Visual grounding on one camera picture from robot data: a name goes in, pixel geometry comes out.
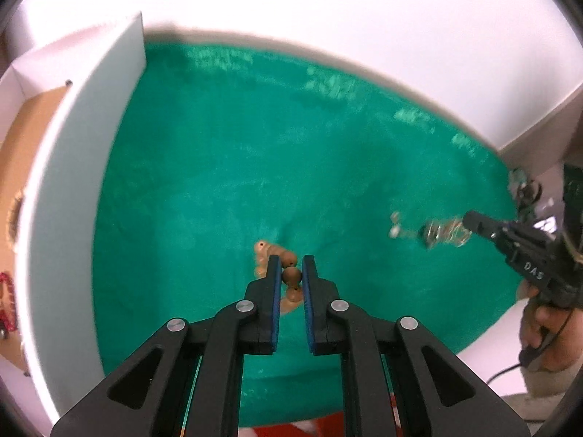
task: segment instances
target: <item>white wall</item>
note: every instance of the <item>white wall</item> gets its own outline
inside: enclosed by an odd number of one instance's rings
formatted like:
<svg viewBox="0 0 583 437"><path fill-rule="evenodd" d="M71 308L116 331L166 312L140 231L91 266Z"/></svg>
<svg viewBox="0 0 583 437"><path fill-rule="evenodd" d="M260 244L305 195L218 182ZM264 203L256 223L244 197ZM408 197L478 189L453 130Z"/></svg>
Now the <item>white wall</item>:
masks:
<svg viewBox="0 0 583 437"><path fill-rule="evenodd" d="M583 49L552 0L24 0L13 55L104 17L310 46L394 78L496 148L583 82Z"/></svg>
<svg viewBox="0 0 583 437"><path fill-rule="evenodd" d="M29 90L73 81L31 168L15 274L28 366L56 422L104 376L93 314L93 230L111 144L145 68L141 17L72 35L25 54L13 68Z"/></svg>

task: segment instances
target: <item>red beaded bracelet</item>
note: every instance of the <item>red beaded bracelet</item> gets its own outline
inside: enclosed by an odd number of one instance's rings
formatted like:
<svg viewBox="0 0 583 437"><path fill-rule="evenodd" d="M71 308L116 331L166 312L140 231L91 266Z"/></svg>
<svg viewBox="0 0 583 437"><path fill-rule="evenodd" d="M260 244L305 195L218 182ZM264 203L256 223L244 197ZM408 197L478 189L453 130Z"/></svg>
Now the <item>red beaded bracelet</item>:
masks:
<svg viewBox="0 0 583 437"><path fill-rule="evenodd" d="M14 332L17 329L16 303L14 300L14 282L12 281L10 274L8 274L6 271L2 271L2 273L0 273L0 287L4 287L2 284L5 284L8 289L8 307L6 306L4 297L2 297L0 320L4 322L4 326L6 327L7 331Z"/></svg>

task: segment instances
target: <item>brown wooden ball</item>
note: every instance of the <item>brown wooden ball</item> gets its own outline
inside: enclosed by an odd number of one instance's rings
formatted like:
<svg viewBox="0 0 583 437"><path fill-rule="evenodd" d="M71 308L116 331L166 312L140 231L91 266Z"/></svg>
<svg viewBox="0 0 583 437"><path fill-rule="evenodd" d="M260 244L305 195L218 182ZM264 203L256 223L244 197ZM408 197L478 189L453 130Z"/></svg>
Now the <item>brown wooden ball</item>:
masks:
<svg viewBox="0 0 583 437"><path fill-rule="evenodd" d="M255 277L257 279L263 279L267 274L267 268L265 266L258 266L255 268Z"/></svg>
<svg viewBox="0 0 583 437"><path fill-rule="evenodd" d="M301 271L295 266L285 268L282 273L282 282L289 287L298 286L301 282Z"/></svg>
<svg viewBox="0 0 583 437"><path fill-rule="evenodd" d="M269 242L266 240L259 240L255 245L253 245L253 251L256 253L262 253L269 246Z"/></svg>
<svg viewBox="0 0 583 437"><path fill-rule="evenodd" d="M263 255L256 255L255 256L255 264L257 266L262 266L264 268L267 268L267 258Z"/></svg>
<svg viewBox="0 0 583 437"><path fill-rule="evenodd" d="M300 305L301 302L291 302L284 296L279 303L279 313L281 315L289 314L290 312L295 311Z"/></svg>
<svg viewBox="0 0 583 437"><path fill-rule="evenodd" d="M283 253L279 255L279 258L281 259L282 267L284 268L289 268L297 265L297 256L293 251L285 250Z"/></svg>
<svg viewBox="0 0 583 437"><path fill-rule="evenodd" d="M286 299L290 302L301 302L304 300L304 292L301 290L301 286L287 288Z"/></svg>
<svg viewBox="0 0 583 437"><path fill-rule="evenodd" d="M266 249L265 249L265 254L267 255L267 257L270 257L271 255L278 255L280 256L282 253L285 252L285 248L283 248L282 246L279 245L269 245Z"/></svg>

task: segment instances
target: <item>metal screw head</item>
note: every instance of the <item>metal screw head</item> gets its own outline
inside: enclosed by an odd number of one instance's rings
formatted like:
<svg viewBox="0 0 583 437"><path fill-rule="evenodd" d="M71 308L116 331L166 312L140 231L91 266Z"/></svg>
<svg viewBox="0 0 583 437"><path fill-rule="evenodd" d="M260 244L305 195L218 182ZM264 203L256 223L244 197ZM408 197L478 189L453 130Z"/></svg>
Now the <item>metal screw head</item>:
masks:
<svg viewBox="0 0 583 437"><path fill-rule="evenodd" d="M400 324L401 327L406 328L407 330L415 330L418 327L419 322L413 317L403 317L400 320Z"/></svg>
<svg viewBox="0 0 583 437"><path fill-rule="evenodd" d="M237 302L237 311L239 312L251 312L255 304L253 304L250 300L243 299Z"/></svg>
<svg viewBox="0 0 583 437"><path fill-rule="evenodd" d="M168 330L171 332L179 332L183 328L185 328L186 323L182 319L170 319L166 324Z"/></svg>
<svg viewBox="0 0 583 437"><path fill-rule="evenodd" d="M348 310L348 302L342 299L333 300L330 304L333 311L344 312Z"/></svg>

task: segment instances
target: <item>cardboard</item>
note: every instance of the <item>cardboard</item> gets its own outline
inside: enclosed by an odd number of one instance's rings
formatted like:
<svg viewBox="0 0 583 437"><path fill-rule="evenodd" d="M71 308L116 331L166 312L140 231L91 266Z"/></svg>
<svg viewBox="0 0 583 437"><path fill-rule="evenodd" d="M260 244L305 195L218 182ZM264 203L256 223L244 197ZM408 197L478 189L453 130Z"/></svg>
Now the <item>cardboard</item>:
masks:
<svg viewBox="0 0 583 437"><path fill-rule="evenodd" d="M22 104L0 147L0 270L14 277L15 252L5 237L7 213L17 192L22 191L28 179L34 156L47 126L60 104L67 87L40 93ZM20 350L20 334L10 332L7 340L0 340L0 355L21 370L26 364Z"/></svg>

